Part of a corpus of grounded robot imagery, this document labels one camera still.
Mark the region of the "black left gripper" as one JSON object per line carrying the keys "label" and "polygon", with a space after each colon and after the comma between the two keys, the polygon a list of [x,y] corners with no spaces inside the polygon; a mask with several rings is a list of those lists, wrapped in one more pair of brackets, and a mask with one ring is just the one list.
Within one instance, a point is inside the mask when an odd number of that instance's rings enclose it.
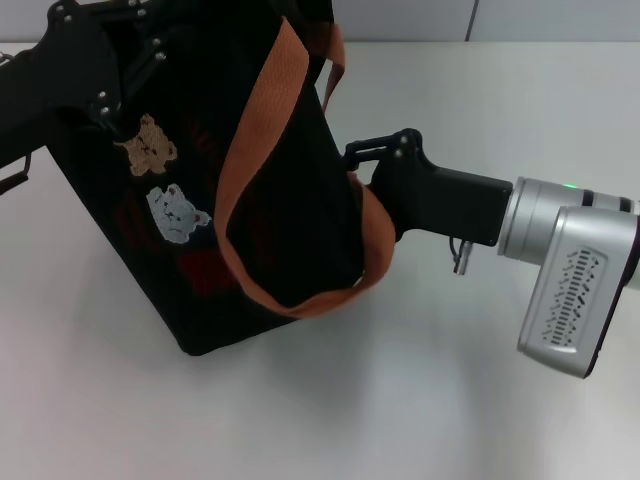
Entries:
{"label": "black left gripper", "polygon": [[77,111],[91,123],[114,127],[121,95],[133,99],[167,56],[162,37],[145,40],[120,80],[116,51],[100,22],[143,19],[150,4],[63,0],[49,8],[39,43],[1,66],[2,166],[50,144],[60,111]]}

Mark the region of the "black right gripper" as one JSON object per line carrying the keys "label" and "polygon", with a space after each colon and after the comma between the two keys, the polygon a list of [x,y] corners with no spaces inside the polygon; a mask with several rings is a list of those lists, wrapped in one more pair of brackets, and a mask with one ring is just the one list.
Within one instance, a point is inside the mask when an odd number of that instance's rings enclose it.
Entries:
{"label": "black right gripper", "polygon": [[433,164],[417,130],[351,142],[343,161],[349,172],[378,161],[369,189],[389,214],[398,238],[424,230],[484,246],[497,244],[513,184]]}

